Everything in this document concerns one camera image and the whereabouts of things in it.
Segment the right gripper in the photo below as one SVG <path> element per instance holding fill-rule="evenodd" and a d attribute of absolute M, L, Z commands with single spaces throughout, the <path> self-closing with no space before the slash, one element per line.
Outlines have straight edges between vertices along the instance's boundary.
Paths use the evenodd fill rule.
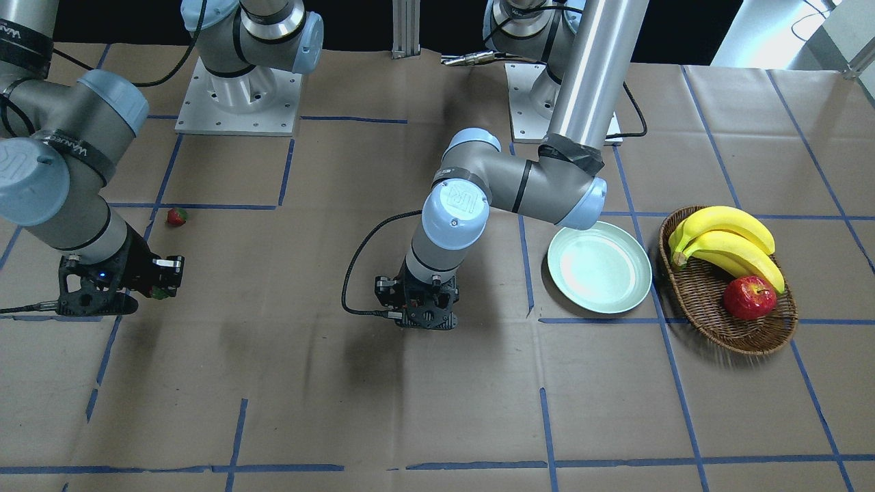
<path fill-rule="evenodd" d="M 72 317 L 134 314 L 139 302 L 126 290 L 149 298 L 152 287 L 158 286 L 175 298 L 184 267 L 184 256 L 160 258 L 136 232 L 129 232 L 116 253 L 96 264 L 86 264 L 82 255 L 62 256 L 57 268 L 56 314 Z"/>

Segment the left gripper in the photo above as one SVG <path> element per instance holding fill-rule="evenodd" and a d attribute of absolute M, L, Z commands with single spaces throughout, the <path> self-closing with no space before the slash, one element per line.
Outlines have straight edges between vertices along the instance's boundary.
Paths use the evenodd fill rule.
<path fill-rule="evenodd" d="M 457 327 L 453 305 L 459 301 L 457 278 L 440 275 L 422 282 L 412 272 L 375 278 L 375 296 L 386 309 L 382 316 L 400 327 L 446 331 Z"/>

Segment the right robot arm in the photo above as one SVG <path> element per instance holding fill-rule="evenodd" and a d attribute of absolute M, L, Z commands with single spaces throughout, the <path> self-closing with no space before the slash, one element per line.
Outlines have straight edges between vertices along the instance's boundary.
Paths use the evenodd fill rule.
<path fill-rule="evenodd" d="M 185 1 L 197 50 L 221 110 L 249 112 L 275 97 L 275 72 L 309 74 L 325 25 L 301 1 Z M 87 69 L 75 84 L 47 80 L 56 1 L 2 3 L 2 217 L 56 249 L 59 295 L 19 312 L 132 314 L 181 285 L 185 259 L 150 251 L 100 194 L 149 114 L 141 83 Z"/>

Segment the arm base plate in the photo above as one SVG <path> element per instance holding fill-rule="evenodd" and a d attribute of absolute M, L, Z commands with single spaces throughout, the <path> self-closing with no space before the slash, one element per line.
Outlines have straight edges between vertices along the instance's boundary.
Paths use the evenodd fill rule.
<path fill-rule="evenodd" d="M 293 136 L 303 75 L 256 66 L 219 77 L 198 60 L 175 130 L 200 136 Z"/>
<path fill-rule="evenodd" d="M 579 136 L 567 132 L 574 103 L 560 101 L 561 84 L 549 65 L 515 61 L 505 65 L 505 72 L 513 142 L 538 144 L 555 130 L 580 141 Z"/>

